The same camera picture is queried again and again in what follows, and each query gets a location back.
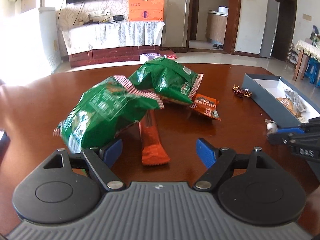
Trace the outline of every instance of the lace tablecloth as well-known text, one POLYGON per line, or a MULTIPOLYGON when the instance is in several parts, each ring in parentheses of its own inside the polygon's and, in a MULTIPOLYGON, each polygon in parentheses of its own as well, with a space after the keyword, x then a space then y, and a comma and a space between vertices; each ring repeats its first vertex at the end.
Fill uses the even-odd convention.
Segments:
POLYGON ((308 56, 314 58, 320 63, 320 49, 312 46, 305 41, 299 40, 295 48, 299 51, 303 51, 303 53, 307 54, 308 56))
POLYGON ((68 54, 92 49, 160 46, 164 22, 120 21, 84 25, 62 32, 68 54))

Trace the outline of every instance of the wooden table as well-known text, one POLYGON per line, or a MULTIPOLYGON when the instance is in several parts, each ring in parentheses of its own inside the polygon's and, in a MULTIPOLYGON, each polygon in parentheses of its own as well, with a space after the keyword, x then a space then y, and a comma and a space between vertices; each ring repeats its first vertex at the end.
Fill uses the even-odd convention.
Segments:
POLYGON ((301 70, 300 79, 302 80, 304 78, 304 74, 308 67, 308 61, 310 59, 310 55, 315 59, 318 59, 320 57, 320 49, 302 40, 298 41, 298 43, 295 46, 295 49, 299 50, 300 52, 299 52, 299 59, 297 62, 296 70, 292 78, 294 81, 297 80, 301 67, 302 67, 302 70, 301 70))
MULTIPOLYGON (((172 159, 170 164, 141 165, 140 136, 135 125, 121 134, 124 149, 112 168, 115 174, 125 183, 187 180, 193 184, 206 171, 195 151, 199 137, 239 153, 250 153, 253 147, 260 146, 303 186, 308 201, 299 224, 313 235, 320 233, 320 189, 316 176, 286 146, 267 142, 267 114, 250 98, 238 98, 232 91, 234 84, 242 84, 245 73, 270 73, 260 67, 185 65, 204 73, 199 92, 220 101, 218 113, 222 121, 212 123, 196 114, 189 116, 185 107, 166 105, 164 110, 156 111, 156 119, 163 146, 172 159)), ((52 136, 52 131, 67 117, 81 94, 108 76, 129 76, 137 68, 136 65, 59 73, 25 87, 0 87, 0 129, 5 129, 11 138, 0 166, 1 234, 7 234, 19 223, 11 202, 15 187, 54 150, 65 147, 61 138, 52 136)))
POLYGON ((308 56, 307 54, 303 53, 303 51, 299 52, 299 58, 298 58, 297 66, 296 66, 296 70, 294 72, 292 80, 294 80, 294 81, 297 80, 301 67, 302 67, 302 72, 301 72, 300 79, 303 80, 304 74, 305 74, 305 72, 307 70, 307 67, 308 67, 309 58, 310 58, 310 56, 308 56))

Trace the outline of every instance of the orange snack bar wrapper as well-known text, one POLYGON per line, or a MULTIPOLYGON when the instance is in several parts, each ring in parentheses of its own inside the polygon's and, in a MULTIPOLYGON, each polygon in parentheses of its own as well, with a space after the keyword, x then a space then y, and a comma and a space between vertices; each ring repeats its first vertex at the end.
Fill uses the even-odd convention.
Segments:
POLYGON ((161 145, 154 111, 146 112, 139 122, 139 129, 142 140, 142 164, 155 166, 168 163, 170 157, 161 145))
POLYGON ((219 104, 217 99, 195 94, 192 100, 193 104, 190 106, 191 109, 207 117, 221 121, 217 112, 217 105, 219 104))

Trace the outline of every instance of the wooden drawer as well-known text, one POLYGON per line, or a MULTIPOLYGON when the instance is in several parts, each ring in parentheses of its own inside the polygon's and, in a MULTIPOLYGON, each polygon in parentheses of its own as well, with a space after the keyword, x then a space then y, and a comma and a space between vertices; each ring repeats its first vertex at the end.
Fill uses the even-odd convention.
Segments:
POLYGON ((92 59, 92 50, 69 55, 69 61, 92 59))
POLYGON ((111 49, 93 49, 93 58, 116 57, 116 56, 131 56, 133 55, 132 47, 120 47, 111 49))
POLYGON ((144 53, 158 53, 160 46, 135 46, 133 47, 134 55, 141 55, 144 53))

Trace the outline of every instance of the orange box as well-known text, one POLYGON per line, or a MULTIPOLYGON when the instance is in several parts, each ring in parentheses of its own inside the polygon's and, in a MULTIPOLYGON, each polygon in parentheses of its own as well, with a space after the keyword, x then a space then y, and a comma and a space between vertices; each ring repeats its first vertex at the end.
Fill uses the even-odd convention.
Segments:
POLYGON ((163 21, 164 0, 129 0, 129 21, 163 21))

